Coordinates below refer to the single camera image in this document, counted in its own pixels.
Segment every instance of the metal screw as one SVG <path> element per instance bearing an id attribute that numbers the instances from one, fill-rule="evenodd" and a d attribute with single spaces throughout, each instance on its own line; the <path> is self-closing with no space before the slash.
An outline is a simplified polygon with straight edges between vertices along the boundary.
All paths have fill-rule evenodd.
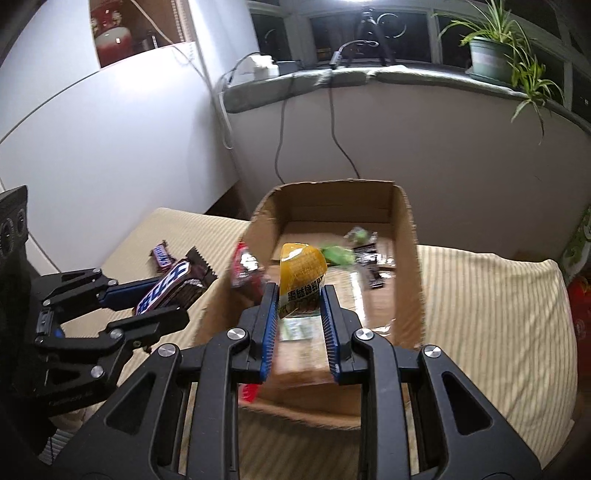
<path id="1" fill-rule="evenodd" d="M 360 328 L 355 332 L 355 336 L 359 340 L 371 340 L 374 338 L 374 333 L 368 328 Z"/>
<path id="2" fill-rule="evenodd" d="M 95 365 L 92 367 L 92 369 L 90 369 L 90 376 L 92 378 L 100 378 L 103 376 L 103 373 L 105 373 L 105 371 L 100 365 Z"/>
<path id="3" fill-rule="evenodd" d="M 160 356 L 171 356 L 177 351 L 177 348 L 172 343 L 165 343 L 158 347 L 158 354 Z"/>
<path id="4" fill-rule="evenodd" d="M 120 328 L 114 328 L 113 330 L 111 330 L 109 332 L 109 336 L 113 340 L 117 340 L 117 338 L 121 338 L 121 335 L 123 335 L 123 330 L 121 330 Z"/>
<path id="5" fill-rule="evenodd" d="M 423 352 L 429 358 L 438 358 L 441 356 L 441 349 L 437 345 L 427 345 L 423 349 Z"/>
<path id="6" fill-rule="evenodd" d="M 241 328 L 230 328 L 228 330 L 228 338 L 230 340 L 240 340 L 246 336 L 246 332 Z"/>

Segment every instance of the black cord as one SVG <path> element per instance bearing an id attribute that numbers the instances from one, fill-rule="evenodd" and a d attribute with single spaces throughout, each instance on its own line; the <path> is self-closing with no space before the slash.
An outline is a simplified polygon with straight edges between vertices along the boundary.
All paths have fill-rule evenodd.
<path id="1" fill-rule="evenodd" d="M 341 150 L 343 155 L 347 158 L 347 160 L 349 160 L 349 163 L 353 167 L 353 170 L 355 170 L 355 175 L 357 175 L 357 178 L 360 179 L 361 175 L 359 175 L 359 171 L 357 170 L 357 167 L 353 163 L 353 160 L 351 160 L 351 157 L 347 155 L 347 152 L 345 151 L 345 149 L 340 146 L 339 141 L 336 139 L 336 135 L 335 135 L 335 102 L 334 102 L 333 96 L 332 96 L 334 74 L 333 74 L 333 70 L 329 70 L 329 72 L 330 72 L 330 79 L 329 79 L 330 133 L 332 134 L 332 137 L 333 137 L 333 140 L 335 141 L 336 146 L 339 147 L 339 150 Z"/>
<path id="2" fill-rule="evenodd" d="M 290 84 L 287 88 L 287 94 L 285 95 L 285 99 L 283 100 L 283 104 L 281 105 L 281 122 L 279 125 L 279 144 L 277 145 L 277 151 L 275 152 L 275 175 L 281 183 L 285 183 L 285 180 L 279 174 L 279 154 L 281 153 L 281 147 L 283 147 L 283 130 L 285 127 L 285 106 L 287 105 L 287 101 L 290 99 L 292 94 L 292 89 L 295 84 L 296 74 L 291 74 Z"/>

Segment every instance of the red object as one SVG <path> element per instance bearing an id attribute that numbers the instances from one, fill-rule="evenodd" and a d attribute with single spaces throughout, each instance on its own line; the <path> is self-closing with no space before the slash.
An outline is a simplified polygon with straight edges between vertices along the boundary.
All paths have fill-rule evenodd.
<path id="1" fill-rule="evenodd" d="M 580 377 L 591 378 L 591 286 L 586 278 L 579 276 L 567 291 L 577 337 L 577 369 Z"/>
<path id="2" fill-rule="evenodd" d="M 232 288 L 240 288 L 256 305 L 261 303 L 267 285 L 264 270 L 244 242 L 238 242 L 232 260 Z"/>
<path id="3" fill-rule="evenodd" d="M 240 399 L 248 403 L 254 402 L 256 395 L 258 394 L 259 387 L 260 385 L 256 383 L 247 383 L 242 385 L 242 389 L 240 391 Z"/>
<path id="4" fill-rule="evenodd" d="M 104 2 L 90 12 L 90 24 L 101 67 L 134 54 L 131 32 L 121 24 L 123 18 L 118 10 L 120 5 L 121 0 Z"/>

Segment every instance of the small candy packet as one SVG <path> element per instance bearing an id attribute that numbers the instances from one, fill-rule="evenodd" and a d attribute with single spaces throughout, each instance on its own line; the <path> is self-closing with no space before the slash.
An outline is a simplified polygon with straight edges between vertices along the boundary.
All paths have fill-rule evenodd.
<path id="1" fill-rule="evenodd" d="M 156 271 L 166 273 L 176 263 L 177 259 L 168 253 L 166 240 L 162 240 L 150 251 L 150 258 L 154 260 Z"/>
<path id="2" fill-rule="evenodd" d="M 361 247 L 362 245 L 374 244 L 378 239 L 378 233 L 369 232 L 360 226 L 354 226 L 349 233 L 345 235 L 345 238 L 354 247 Z"/>

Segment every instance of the yellow snack package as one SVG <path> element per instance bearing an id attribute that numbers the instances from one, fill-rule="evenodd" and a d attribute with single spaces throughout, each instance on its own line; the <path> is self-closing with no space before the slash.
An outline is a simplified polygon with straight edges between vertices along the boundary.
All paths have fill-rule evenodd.
<path id="1" fill-rule="evenodd" d="M 315 247 L 284 244 L 279 264 L 279 317 L 307 316 L 320 310 L 326 260 Z"/>

